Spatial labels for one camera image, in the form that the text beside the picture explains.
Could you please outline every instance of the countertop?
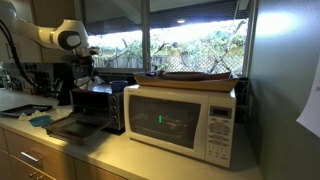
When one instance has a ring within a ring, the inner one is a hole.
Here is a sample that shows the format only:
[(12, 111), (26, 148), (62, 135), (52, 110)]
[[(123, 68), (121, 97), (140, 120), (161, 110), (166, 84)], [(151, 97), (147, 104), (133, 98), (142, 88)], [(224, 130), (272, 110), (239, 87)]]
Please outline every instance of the countertop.
[[(70, 106), (56, 106), (57, 101), (54, 99), (5, 89), (0, 89), (0, 102), (1, 111), (26, 104), (53, 105), (48, 113), (54, 118), (61, 112), (71, 111)], [(115, 135), (100, 131), (86, 139), (83, 145), (78, 145), (49, 137), (45, 129), (33, 127), (29, 122), (16, 118), (0, 116), (0, 127), (128, 179), (263, 179), (244, 127), (239, 124), (235, 126), (230, 168), (207, 164), (136, 142), (125, 133)]]

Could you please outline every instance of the microwave display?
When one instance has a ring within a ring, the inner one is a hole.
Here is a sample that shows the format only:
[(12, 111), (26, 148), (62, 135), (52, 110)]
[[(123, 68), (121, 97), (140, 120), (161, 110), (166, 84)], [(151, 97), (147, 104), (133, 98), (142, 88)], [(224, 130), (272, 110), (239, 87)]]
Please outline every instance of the microwave display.
[(217, 117), (231, 119), (231, 112), (232, 112), (231, 108), (210, 106), (210, 116), (217, 116)]
[(193, 148), (200, 104), (136, 95), (129, 103), (133, 132)]

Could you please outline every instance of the cabinet drawer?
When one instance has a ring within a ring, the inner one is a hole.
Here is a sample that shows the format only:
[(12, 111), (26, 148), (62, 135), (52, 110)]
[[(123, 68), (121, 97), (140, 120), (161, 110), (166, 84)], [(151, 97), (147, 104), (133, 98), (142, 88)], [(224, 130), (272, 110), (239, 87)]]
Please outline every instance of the cabinet drawer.
[(76, 179), (74, 159), (40, 143), (4, 130), (11, 155), (60, 180)]
[(12, 180), (9, 154), (0, 149), (0, 179)]
[(8, 151), (7, 149), (7, 144), (6, 144), (6, 139), (4, 138), (4, 133), (3, 133), (3, 129), (0, 128), (0, 148)]
[(75, 164), (78, 180), (124, 180), (123, 177), (77, 159)]
[(54, 178), (38, 171), (13, 156), (10, 156), (10, 162), (12, 169), (14, 170), (13, 176), (16, 180), (54, 180)]

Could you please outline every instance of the cabinet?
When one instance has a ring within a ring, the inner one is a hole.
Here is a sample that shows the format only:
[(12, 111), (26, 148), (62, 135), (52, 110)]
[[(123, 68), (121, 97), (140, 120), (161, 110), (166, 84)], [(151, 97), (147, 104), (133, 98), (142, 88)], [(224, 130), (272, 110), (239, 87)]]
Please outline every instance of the cabinet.
[(115, 175), (109, 171), (103, 170), (86, 162), (75, 160), (78, 180), (124, 180), (125, 178)]
[(47, 174), (33, 168), (23, 161), (10, 155), (10, 162), (14, 172), (14, 179), (16, 180), (54, 180)]
[[(34, 23), (31, 0), (11, 0), (11, 2), (17, 11), (17, 17)], [(40, 46), (36, 42), (18, 34), (11, 34), (21, 62), (41, 62)], [(11, 50), (2, 32), (0, 33), (0, 62), (14, 63)]]
[(4, 137), (4, 132), (3, 132), (3, 129), (2, 129), (2, 128), (0, 128), (0, 149), (3, 149), (3, 150), (5, 150), (5, 151), (8, 151), (6, 139), (5, 139), (5, 137)]
[(10, 156), (56, 179), (76, 179), (73, 157), (13, 132), (4, 130), (4, 134)]
[[(43, 27), (59, 27), (63, 19), (77, 19), (76, 12), (80, 8), (75, 8), (77, 0), (32, 0), (33, 12), (37, 26)], [(43, 62), (57, 63), (65, 62), (63, 59), (66, 55), (73, 55), (72, 51), (64, 51), (59, 49), (48, 49), (40, 47)]]
[(6, 140), (2, 128), (0, 128), (0, 179), (13, 179)]
[(0, 179), (12, 180), (9, 154), (2, 149), (0, 149), (0, 162)]

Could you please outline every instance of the microwave keypad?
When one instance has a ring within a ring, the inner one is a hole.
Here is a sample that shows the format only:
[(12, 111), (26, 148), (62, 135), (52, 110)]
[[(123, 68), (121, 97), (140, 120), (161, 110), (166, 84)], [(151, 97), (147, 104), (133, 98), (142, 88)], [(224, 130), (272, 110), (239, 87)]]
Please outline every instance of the microwave keypad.
[(224, 118), (209, 117), (207, 130), (207, 156), (214, 162), (228, 164), (231, 155), (231, 130), (233, 122)]

